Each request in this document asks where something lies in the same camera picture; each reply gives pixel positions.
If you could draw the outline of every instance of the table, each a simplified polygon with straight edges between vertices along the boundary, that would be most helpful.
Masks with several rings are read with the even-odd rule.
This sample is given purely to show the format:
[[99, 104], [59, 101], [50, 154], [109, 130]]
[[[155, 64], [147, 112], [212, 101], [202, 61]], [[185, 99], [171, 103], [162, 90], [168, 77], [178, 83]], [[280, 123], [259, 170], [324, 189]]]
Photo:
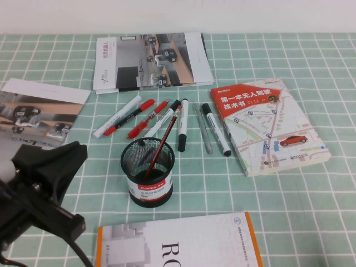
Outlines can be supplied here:
[[[1, 87], [14, 77], [90, 90], [97, 37], [104, 36], [0, 36]], [[88, 146], [88, 160], [63, 202], [86, 219], [79, 245], [94, 255], [98, 225], [247, 210], [265, 266], [356, 266], [356, 34], [205, 34], [204, 39], [213, 86], [91, 93], [66, 141]], [[274, 76], [283, 79], [329, 147], [328, 162], [247, 178], [235, 154], [223, 157], [211, 130], [214, 153], [206, 153], [190, 108], [186, 152], [177, 151], [174, 129], [168, 139], [176, 154], [174, 193], [162, 207], [145, 209], [130, 200], [119, 159], [127, 133], [147, 112], [114, 135], [91, 135], [138, 93], [142, 101], [211, 103], [211, 88]], [[82, 266], [62, 240], [34, 228], [6, 256], [28, 266]]]

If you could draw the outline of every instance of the black pen cap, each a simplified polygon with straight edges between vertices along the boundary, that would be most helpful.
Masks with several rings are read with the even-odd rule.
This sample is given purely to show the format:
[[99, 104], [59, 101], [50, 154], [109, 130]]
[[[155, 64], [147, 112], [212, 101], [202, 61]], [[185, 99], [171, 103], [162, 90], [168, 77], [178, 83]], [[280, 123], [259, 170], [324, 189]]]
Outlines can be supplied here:
[[187, 140], [187, 136], [184, 134], [178, 135], [178, 151], [184, 152], [185, 151], [185, 142]]
[[211, 113], [211, 109], [208, 103], [202, 104], [201, 108], [205, 115]]
[[174, 101], [172, 106], [170, 106], [170, 108], [173, 109], [173, 111], [176, 111], [176, 109], [181, 105], [182, 105], [182, 103], [179, 100], [176, 100], [176, 101]]

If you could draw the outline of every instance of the whiteboard marker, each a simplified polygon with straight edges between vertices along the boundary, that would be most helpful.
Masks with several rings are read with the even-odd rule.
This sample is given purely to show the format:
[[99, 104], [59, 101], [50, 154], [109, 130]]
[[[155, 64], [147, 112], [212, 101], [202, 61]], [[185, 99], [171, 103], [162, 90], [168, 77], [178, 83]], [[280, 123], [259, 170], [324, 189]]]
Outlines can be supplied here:
[[174, 103], [168, 108], [166, 113], [156, 122], [156, 124], [146, 133], [144, 138], [153, 137], [155, 133], [161, 128], [161, 126], [169, 119], [169, 117], [176, 111], [178, 106], [181, 105], [179, 100], [174, 101]]
[[185, 142], [187, 139], [187, 124], [188, 124], [188, 99], [182, 100], [182, 113], [180, 115], [179, 131], [178, 131], [178, 151], [185, 151]]
[[223, 133], [221, 132], [221, 130], [219, 129], [219, 127], [217, 126], [217, 123], [215, 121], [214, 116], [211, 113], [211, 109], [209, 107], [208, 103], [203, 104], [202, 106], [202, 110], [206, 115], [207, 120], [209, 121], [212, 129], [214, 130], [214, 133], [216, 135], [217, 141], [219, 142], [219, 145], [221, 146], [222, 152], [224, 153], [224, 155], [226, 157], [230, 157], [231, 156], [231, 150], [229, 148], [228, 143], [226, 142]]

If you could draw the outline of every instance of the pen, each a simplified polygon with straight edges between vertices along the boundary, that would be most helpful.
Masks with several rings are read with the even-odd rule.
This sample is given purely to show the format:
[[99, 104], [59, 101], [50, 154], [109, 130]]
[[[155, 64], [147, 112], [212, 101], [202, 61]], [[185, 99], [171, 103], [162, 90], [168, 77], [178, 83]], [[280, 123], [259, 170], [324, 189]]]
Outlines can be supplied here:
[[136, 106], [141, 101], [141, 96], [137, 95], [129, 103], [127, 103], [122, 109], [120, 109], [115, 115], [113, 115], [107, 122], [105, 122], [98, 130], [96, 130], [93, 135], [99, 138], [104, 134], [104, 132], [109, 129], [115, 121], [124, 116], [130, 109]]
[[211, 125], [212, 129], [214, 130], [214, 133], [216, 135], [217, 141], [219, 142], [219, 145], [221, 146], [222, 152], [224, 153], [224, 155], [226, 157], [230, 157], [231, 156], [231, 150], [229, 149], [229, 145], [226, 142], [223, 133], [221, 132], [221, 130], [217, 126], [215, 118], [211, 113], [211, 109], [209, 107], [209, 104], [205, 103], [201, 107], [202, 107], [203, 112], [206, 115], [207, 120], [210, 122], [210, 125]]
[[179, 100], [174, 101], [174, 103], [168, 108], [166, 113], [160, 118], [159, 121], [147, 132], [144, 137], [153, 137], [155, 133], [161, 128], [161, 126], [168, 120], [168, 118], [175, 112], [178, 106], [181, 105]]
[[146, 110], [150, 106], [152, 106], [155, 103], [154, 99], [149, 99], [145, 103], [143, 103], [139, 108], [136, 110], [132, 111], [130, 114], [128, 114], [126, 117], [123, 119], [119, 120], [118, 122], [115, 122], [113, 126], [111, 126], [107, 131], [105, 131], [104, 135], [108, 136], [111, 133], [115, 132], [118, 128], [120, 128], [122, 125], [127, 123], [129, 120], [140, 114], [142, 111]]
[[188, 99], [182, 100], [182, 113], [180, 116], [179, 131], [178, 131], [178, 151], [185, 151], [185, 143], [187, 139], [187, 124], [188, 124]]
[[148, 122], [160, 113], [169, 103], [169, 99], [163, 101], [155, 110], [147, 117], [145, 121], [141, 121], [131, 132], [128, 133], [127, 139], [135, 138], [140, 132], [147, 127]]
[[206, 152], [208, 154], [212, 154], [212, 146], [211, 146], [211, 142], [210, 142], [210, 139], [209, 139], [209, 135], [207, 134], [207, 130], [206, 130], [204, 119], [203, 119], [202, 114], [201, 114], [200, 106], [199, 106], [198, 103], [194, 103], [193, 104], [193, 108], [194, 108], [194, 110], [196, 112], [196, 115], [198, 117], [198, 124], [199, 124], [199, 127], [200, 127], [202, 140], [203, 140], [203, 142], [205, 144]]

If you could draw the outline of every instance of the mesh pen holder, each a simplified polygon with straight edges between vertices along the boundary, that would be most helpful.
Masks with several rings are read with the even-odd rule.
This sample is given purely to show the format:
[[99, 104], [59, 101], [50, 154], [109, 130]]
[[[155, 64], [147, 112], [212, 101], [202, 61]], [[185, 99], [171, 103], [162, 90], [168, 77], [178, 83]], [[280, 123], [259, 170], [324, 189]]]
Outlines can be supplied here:
[[122, 152], [121, 167], [126, 174], [132, 200], [142, 207], [158, 207], [171, 197], [173, 192], [173, 149], [165, 143], [148, 179], [146, 171], [152, 162], [161, 140], [153, 137], [137, 139]]

